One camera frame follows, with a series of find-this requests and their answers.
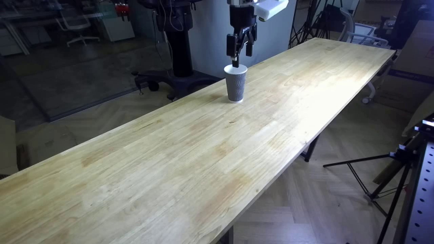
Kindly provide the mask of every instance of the table leg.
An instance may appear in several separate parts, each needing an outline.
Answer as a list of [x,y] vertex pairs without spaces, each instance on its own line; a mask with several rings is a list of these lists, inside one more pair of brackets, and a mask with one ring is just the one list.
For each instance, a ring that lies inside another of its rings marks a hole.
[[304,162],[305,162],[305,163],[309,163],[319,138],[320,138],[320,136],[317,136],[317,138],[311,143],[311,146],[309,146],[309,148],[308,148],[306,152],[301,154],[301,156],[304,158]]
[[217,242],[217,244],[233,244],[233,227]]

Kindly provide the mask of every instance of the tripod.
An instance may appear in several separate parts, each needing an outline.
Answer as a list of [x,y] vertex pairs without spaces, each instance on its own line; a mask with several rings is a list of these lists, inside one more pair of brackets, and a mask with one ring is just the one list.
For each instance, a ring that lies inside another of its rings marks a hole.
[[292,32],[292,37],[289,41],[289,47],[293,45],[300,45],[302,43],[305,43],[306,40],[319,37],[320,32],[323,33],[323,36],[325,39],[328,39],[328,25],[324,24],[327,22],[327,16],[325,16],[325,9],[328,6],[328,0],[325,0],[323,10],[320,11],[320,14],[316,14],[319,7],[321,6],[321,0],[312,0],[311,7],[308,9],[308,17],[306,21],[304,22],[304,25],[296,32],[294,30],[294,25],[293,25],[293,32]]
[[[363,190],[365,196],[368,200],[386,217],[378,238],[378,244],[382,243],[384,236],[388,231],[389,223],[392,220],[393,212],[396,209],[396,204],[400,199],[400,194],[403,192],[404,184],[407,181],[410,169],[412,169],[418,162],[420,162],[422,151],[424,151],[427,142],[431,140],[433,138],[433,129],[434,124],[430,121],[422,121],[419,127],[415,128],[415,135],[405,143],[400,144],[395,152],[391,152],[388,155],[380,155],[380,156],[372,156],[372,158],[362,158],[362,159],[355,159],[355,161],[346,161],[346,162],[339,162],[339,163],[332,163],[332,165],[324,165],[324,169],[335,167],[335,166],[347,166],[354,175],[357,184],[361,186]],[[388,167],[388,171],[385,178],[381,181],[380,186],[370,193],[359,175],[355,173],[354,167],[351,165],[354,163],[362,163],[362,162],[369,162],[369,161],[378,161],[378,159],[385,159],[391,158],[393,159],[393,163],[391,165],[392,167]],[[404,173],[399,181],[392,205],[389,208],[389,212],[385,212],[377,203],[380,194],[382,193],[384,188],[389,185],[389,182],[399,174],[399,171],[404,169]]]

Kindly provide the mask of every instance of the office chair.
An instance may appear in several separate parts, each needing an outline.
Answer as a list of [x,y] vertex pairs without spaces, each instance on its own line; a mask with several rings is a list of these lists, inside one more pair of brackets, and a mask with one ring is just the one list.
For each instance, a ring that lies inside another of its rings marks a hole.
[[66,43],[68,48],[75,43],[83,43],[84,47],[85,47],[85,41],[95,40],[95,41],[100,43],[99,37],[84,37],[83,36],[83,32],[85,29],[89,29],[91,24],[87,20],[87,17],[79,14],[75,9],[62,10],[61,18],[62,18],[61,21],[56,20],[60,29],[65,33],[76,33],[79,36],[79,37],[70,40],[69,43]]
[[[355,24],[353,16],[344,9],[340,9],[340,14],[344,17],[344,26],[340,33],[339,41],[389,49],[386,40],[377,39],[374,36],[374,26]],[[376,97],[376,87],[372,82],[368,83],[368,89],[369,95],[362,100],[365,105],[370,104]]]

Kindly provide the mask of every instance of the wooden table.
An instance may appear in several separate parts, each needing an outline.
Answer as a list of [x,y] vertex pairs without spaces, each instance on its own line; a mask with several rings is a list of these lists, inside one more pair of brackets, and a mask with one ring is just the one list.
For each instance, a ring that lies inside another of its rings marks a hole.
[[391,51],[312,40],[0,182],[0,243],[216,242]]

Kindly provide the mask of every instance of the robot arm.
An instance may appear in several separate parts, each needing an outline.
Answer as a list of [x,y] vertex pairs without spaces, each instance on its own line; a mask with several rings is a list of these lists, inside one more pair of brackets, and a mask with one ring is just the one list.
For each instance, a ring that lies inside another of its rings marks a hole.
[[226,37],[226,56],[239,67],[239,56],[244,45],[245,56],[252,56],[258,37],[256,17],[268,21],[286,9],[289,0],[228,0],[233,34]]

